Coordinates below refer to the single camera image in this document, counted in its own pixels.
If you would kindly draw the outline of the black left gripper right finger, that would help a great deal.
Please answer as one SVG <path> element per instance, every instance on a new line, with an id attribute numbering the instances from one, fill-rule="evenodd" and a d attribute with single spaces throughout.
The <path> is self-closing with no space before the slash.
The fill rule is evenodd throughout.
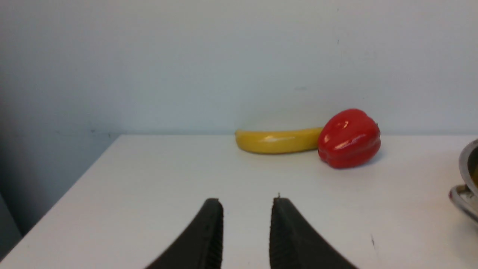
<path id="1" fill-rule="evenodd" d="M 272 269 L 355 269 L 319 235 L 288 198 L 273 200 L 269 261 Z"/>

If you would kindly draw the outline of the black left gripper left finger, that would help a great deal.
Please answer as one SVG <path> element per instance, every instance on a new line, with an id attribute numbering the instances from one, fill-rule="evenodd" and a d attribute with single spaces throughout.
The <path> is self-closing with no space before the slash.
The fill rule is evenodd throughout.
<path id="1" fill-rule="evenodd" d="M 208 198 L 174 242 L 147 269 L 220 269 L 223 258 L 223 206 Z"/>

